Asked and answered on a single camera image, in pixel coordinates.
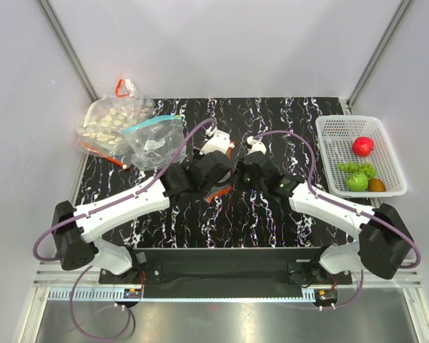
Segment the clear bag orange zipper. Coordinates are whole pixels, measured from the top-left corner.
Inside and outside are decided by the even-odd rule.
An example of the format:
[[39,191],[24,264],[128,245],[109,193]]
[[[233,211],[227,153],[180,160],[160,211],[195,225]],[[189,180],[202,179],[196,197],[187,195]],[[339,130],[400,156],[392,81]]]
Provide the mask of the clear bag orange zipper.
[[222,195],[228,193],[229,191],[231,191],[232,190],[233,175],[231,176],[228,183],[226,185],[224,185],[223,187],[208,186],[207,188],[200,188],[202,193],[203,193],[202,199],[205,202],[210,203],[215,197],[222,196]]

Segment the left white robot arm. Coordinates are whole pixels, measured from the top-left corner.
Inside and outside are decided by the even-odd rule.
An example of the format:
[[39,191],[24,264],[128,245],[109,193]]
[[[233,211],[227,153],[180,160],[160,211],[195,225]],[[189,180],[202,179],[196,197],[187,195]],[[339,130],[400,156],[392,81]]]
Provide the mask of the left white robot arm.
[[206,199],[214,187],[227,184],[234,162],[220,151],[194,161],[172,164],[154,178],[101,201],[74,208],[56,206],[54,243],[64,271],[93,266],[134,282],[140,273],[135,253],[103,240],[108,231],[153,212]]

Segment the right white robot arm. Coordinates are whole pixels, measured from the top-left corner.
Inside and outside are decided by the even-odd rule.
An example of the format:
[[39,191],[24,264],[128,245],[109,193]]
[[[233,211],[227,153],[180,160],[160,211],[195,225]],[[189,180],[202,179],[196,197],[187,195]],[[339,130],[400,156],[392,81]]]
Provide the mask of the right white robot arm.
[[388,204],[369,207],[317,191],[300,176],[282,174],[260,151],[240,159],[237,172],[239,187],[255,190],[282,212],[306,214],[354,239],[317,252],[310,262],[316,282],[323,284],[340,272],[364,269],[381,279],[392,279],[412,249],[408,228]]

